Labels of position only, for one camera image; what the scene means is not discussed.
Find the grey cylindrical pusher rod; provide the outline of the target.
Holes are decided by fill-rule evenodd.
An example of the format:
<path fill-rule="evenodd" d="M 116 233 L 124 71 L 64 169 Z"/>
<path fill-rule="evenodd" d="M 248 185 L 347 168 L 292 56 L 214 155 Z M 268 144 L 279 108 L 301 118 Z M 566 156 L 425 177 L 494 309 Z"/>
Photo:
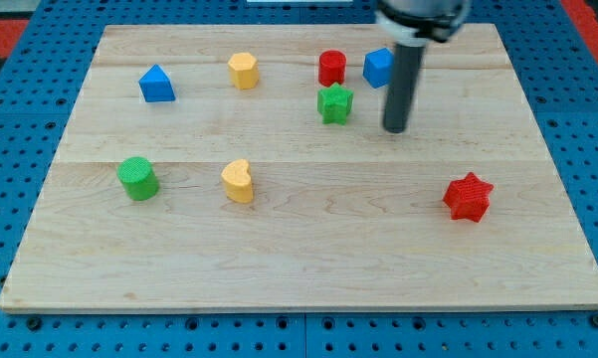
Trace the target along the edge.
<path fill-rule="evenodd" d="M 394 47 L 382 118 L 383 128 L 390 133 L 402 133 L 407 128 L 424 53 L 424 47 Z"/>

